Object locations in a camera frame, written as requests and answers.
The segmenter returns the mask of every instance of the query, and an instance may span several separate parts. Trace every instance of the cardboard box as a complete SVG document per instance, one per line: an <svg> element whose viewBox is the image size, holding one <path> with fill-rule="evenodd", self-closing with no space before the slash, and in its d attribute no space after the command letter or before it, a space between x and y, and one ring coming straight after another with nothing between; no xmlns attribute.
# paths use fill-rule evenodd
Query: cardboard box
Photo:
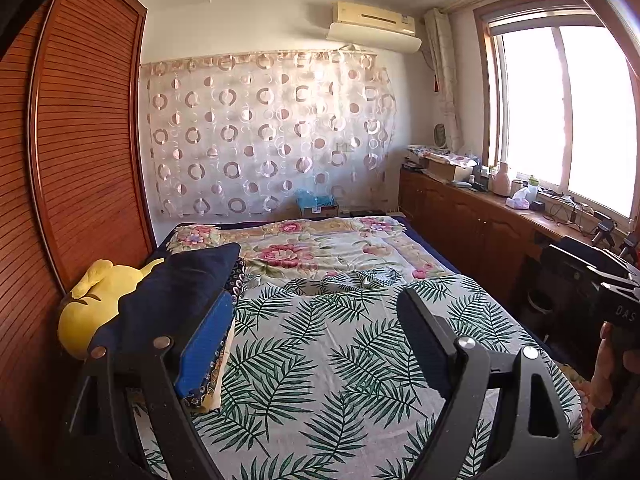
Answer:
<svg viewBox="0 0 640 480"><path fill-rule="evenodd" d="M461 168L460 166L454 166L448 162L439 162L430 158L423 158L420 162L424 168L422 171L425 174L445 184L448 184L453 180L466 181L473 171L473 168Z"/></svg>
<svg viewBox="0 0 640 480"><path fill-rule="evenodd" d="M307 218L309 220L314 218L333 218L334 216L338 216L338 206L337 205L325 205L320 208L320 211L314 213L313 208L305 207L300 209L300 218Z"/></svg>

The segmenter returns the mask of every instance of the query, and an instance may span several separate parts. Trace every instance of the bed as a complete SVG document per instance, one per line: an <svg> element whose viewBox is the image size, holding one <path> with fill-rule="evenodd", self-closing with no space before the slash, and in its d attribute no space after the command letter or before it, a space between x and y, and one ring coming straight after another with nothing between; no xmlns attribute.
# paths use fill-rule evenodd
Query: bed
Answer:
<svg viewBox="0 0 640 480"><path fill-rule="evenodd" d="M230 242L246 274L222 406L193 417L227 479L405 478L448 393L439 370L421 372L399 325L396 298L406 288L489 349L540 349L403 218L182 224L152 258ZM578 438L580 399L540 351ZM478 471L497 396L487 392L459 478ZM134 413L148 466L169 478L145 406L134 403Z"/></svg>

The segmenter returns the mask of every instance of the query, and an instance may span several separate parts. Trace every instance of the yellow plush toy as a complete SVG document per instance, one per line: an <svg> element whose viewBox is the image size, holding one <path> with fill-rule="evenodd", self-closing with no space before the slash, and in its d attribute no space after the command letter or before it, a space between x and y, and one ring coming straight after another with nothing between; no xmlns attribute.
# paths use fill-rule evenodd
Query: yellow plush toy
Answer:
<svg viewBox="0 0 640 480"><path fill-rule="evenodd" d="M71 289L72 300L58 321L58 338L66 351L76 359L86 359L95 331L118 313L120 297L136 290L138 282L162 261L154 260L140 270L114 266L109 260L92 263Z"/></svg>

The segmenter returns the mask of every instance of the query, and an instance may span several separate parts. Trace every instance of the wooden wardrobe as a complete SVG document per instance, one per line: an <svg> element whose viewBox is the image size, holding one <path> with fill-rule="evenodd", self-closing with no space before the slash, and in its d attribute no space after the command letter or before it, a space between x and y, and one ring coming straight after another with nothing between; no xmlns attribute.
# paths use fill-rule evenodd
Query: wooden wardrobe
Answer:
<svg viewBox="0 0 640 480"><path fill-rule="evenodd" d="M48 0L0 60L0 430L36 470L80 366L56 337L61 300L92 261L137 267L153 249L136 109L145 13Z"/></svg>

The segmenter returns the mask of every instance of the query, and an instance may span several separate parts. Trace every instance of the circle pattern curtain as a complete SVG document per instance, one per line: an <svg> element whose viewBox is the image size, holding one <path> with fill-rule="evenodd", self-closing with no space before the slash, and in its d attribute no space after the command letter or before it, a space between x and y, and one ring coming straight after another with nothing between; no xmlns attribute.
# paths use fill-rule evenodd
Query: circle pattern curtain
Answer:
<svg viewBox="0 0 640 480"><path fill-rule="evenodd" d="M377 60L334 50L143 66L162 212L275 219L299 189L386 210L396 99Z"/></svg>

